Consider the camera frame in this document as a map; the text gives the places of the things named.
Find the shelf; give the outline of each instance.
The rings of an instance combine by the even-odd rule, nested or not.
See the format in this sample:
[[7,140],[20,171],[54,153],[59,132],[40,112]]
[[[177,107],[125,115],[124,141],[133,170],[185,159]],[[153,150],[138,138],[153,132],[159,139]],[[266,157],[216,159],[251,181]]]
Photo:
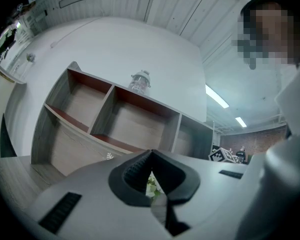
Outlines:
[[64,176],[96,162],[104,161],[129,152],[110,144],[97,141],[74,124],[69,123],[49,105],[44,105],[40,113],[43,125],[41,135],[32,144],[32,164],[51,164]]
[[147,96],[89,75],[73,62],[36,122],[31,164],[63,175],[131,152],[158,149],[208,159],[213,130]]
[[52,88],[46,104],[61,117],[88,132],[111,84],[67,69]]
[[187,157],[208,159],[212,149],[213,130],[182,115],[174,153]]
[[171,151],[180,114],[116,86],[105,101],[90,134],[128,150]]
[[141,148],[138,148],[138,147],[135,147],[135,146],[132,146],[132,145],[129,145],[129,144],[126,144],[126,143],[123,143],[121,141],[118,141],[114,138],[110,138],[106,135],[102,135],[102,134],[93,134],[92,135],[93,137],[99,139],[99,140],[102,140],[106,143],[109,143],[111,145],[114,145],[116,147],[119,147],[121,149],[124,149],[124,150],[128,150],[128,151],[131,151],[131,152],[138,152],[138,151],[142,151],[144,149],[141,149]]

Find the curved white wall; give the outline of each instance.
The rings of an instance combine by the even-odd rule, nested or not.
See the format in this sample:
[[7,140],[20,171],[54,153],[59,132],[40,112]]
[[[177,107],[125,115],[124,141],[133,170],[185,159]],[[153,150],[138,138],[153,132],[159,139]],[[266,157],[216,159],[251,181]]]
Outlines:
[[[25,79],[26,90],[15,90],[6,111],[7,128],[18,156],[31,154],[43,102],[72,61],[84,72],[126,87],[131,75],[147,70],[151,77],[148,92],[151,98],[206,121],[206,81],[197,46],[165,29],[135,20],[113,17],[92,20],[86,18],[51,28],[21,54],[23,58],[32,52],[36,61]],[[82,27],[50,48],[51,43],[79,26]]]

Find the shelf compartment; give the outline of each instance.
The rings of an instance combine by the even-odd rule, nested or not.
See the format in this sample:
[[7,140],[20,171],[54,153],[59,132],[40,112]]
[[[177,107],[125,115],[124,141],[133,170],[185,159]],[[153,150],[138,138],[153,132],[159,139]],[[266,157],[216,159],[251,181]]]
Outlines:
[[80,71],[67,69],[53,86],[45,103],[61,117],[88,132],[111,86]]
[[46,163],[53,165],[63,175],[67,176],[83,166],[104,161],[108,155],[117,157],[125,154],[95,141],[83,131],[80,132],[48,105],[45,105],[44,113],[53,119],[49,130],[53,138],[51,142],[41,146],[41,149],[46,154]]
[[212,128],[182,115],[173,152],[207,160],[212,149],[212,139]]
[[178,112],[116,86],[104,102],[90,134],[134,152],[171,151],[179,120]]

